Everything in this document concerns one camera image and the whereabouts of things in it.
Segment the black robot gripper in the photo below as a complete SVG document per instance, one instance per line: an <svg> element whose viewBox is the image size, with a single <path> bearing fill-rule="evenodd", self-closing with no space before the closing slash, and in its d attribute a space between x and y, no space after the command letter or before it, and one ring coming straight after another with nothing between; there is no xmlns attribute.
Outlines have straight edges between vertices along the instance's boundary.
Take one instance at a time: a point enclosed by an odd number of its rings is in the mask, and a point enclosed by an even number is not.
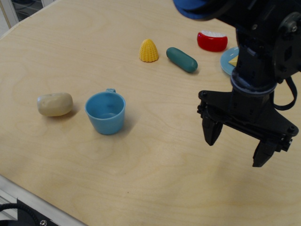
<svg viewBox="0 0 301 226"><path fill-rule="evenodd" d="M238 91L218 92L203 90L198 94L201 100L198 113L202 118L205 141L213 146L223 125L248 134L258 140L253 167L262 167L275 151L287 151L298 128L283 117L279 111L292 108L297 92L292 90L293 101L287 105L274 104L274 94L252 96Z"/></svg>

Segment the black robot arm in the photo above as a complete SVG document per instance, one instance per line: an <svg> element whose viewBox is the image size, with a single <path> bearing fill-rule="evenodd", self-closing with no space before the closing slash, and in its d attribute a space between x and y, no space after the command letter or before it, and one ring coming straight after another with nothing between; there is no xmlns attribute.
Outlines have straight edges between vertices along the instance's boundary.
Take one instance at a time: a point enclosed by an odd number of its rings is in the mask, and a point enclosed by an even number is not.
<svg viewBox="0 0 301 226"><path fill-rule="evenodd" d="M294 98L292 76L301 70L301 3L298 0L176 0L185 17L218 19L236 29L238 62L231 92L199 92L198 113L205 140L213 145L223 125L259 140L253 166L274 152L287 151L298 128L280 114L294 102L277 105L275 88L286 82Z"/></svg>

